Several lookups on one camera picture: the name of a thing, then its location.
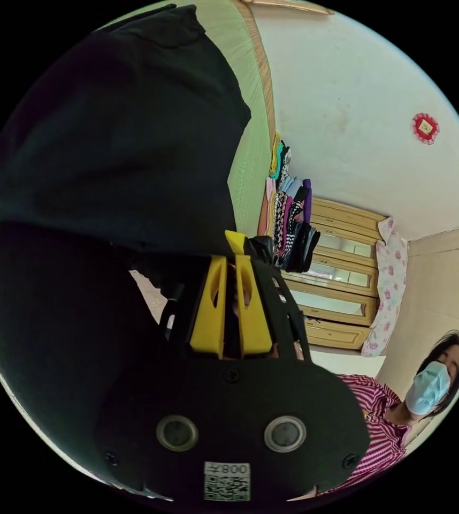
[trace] pink striped shirt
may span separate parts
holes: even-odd
[[[389,407],[400,404],[400,398],[388,386],[363,375],[338,375],[356,396],[367,423],[370,445],[367,453],[343,484],[321,494],[352,486],[399,462],[406,450],[404,442],[411,431],[407,425],[394,425],[384,418]]]

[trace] pink floral cloth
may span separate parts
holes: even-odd
[[[394,331],[406,288],[408,245],[397,233],[392,217],[378,223],[378,229],[384,240],[376,243],[379,307],[370,335],[362,346],[364,357],[377,357],[385,349]]]

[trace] yellow plastic part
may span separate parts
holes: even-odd
[[[242,357],[269,353],[272,349],[272,339],[256,284],[251,258],[248,255],[236,255],[235,264]],[[244,300],[244,290],[249,296],[247,307]]]
[[[235,255],[244,255],[244,243],[246,242],[245,234],[232,232],[231,230],[226,230],[224,234],[228,240],[232,252]]]
[[[219,359],[222,359],[224,350],[227,271],[225,257],[212,257],[190,338],[190,347],[195,352],[212,353]]]

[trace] face mask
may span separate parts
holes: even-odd
[[[417,416],[429,414],[442,400],[450,387],[447,367],[430,362],[418,375],[406,395],[406,407]]]

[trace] wooden wardrobe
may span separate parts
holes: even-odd
[[[304,311],[308,342],[359,350],[379,304],[376,243],[385,216],[312,199],[310,223],[320,232],[306,273],[283,272]]]

